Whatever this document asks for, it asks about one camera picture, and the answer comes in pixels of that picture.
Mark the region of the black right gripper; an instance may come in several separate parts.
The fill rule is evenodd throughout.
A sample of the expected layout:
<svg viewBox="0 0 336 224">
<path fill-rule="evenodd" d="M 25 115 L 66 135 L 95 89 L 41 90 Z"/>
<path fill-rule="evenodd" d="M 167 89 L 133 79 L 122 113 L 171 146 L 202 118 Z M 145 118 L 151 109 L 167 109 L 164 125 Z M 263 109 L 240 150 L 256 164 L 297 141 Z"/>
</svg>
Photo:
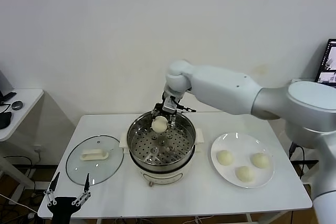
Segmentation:
<svg viewBox="0 0 336 224">
<path fill-rule="evenodd" d="M 177 105 L 182 99 L 182 93 L 164 91 L 162 94 L 162 102 L 157 103 L 154 110 L 151 111 L 152 120 L 154 121 L 158 116 L 167 118 L 169 127 L 175 126 Z"/>
</svg>

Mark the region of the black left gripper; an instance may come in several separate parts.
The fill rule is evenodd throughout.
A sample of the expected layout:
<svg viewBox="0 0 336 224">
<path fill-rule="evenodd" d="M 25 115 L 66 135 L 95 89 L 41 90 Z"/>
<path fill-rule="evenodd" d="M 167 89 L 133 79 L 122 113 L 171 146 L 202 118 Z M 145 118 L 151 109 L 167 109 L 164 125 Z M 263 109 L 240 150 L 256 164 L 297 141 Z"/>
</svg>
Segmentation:
<svg viewBox="0 0 336 224">
<path fill-rule="evenodd" d="M 86 177 L 83 192 L 77 198 L 54 197 L 59 175 L 60 172 L 58 172 L 55 178 L 50 182 L 48 189 L 44 191 L 44 195 L 47 197 L 48 209 L 52 213 L 51 224 L 69 224 L 72 214 L 77 212 L 76 205 L 83 205 L 91 197 L 89 190 L 89 173 Z"/>
</svg>

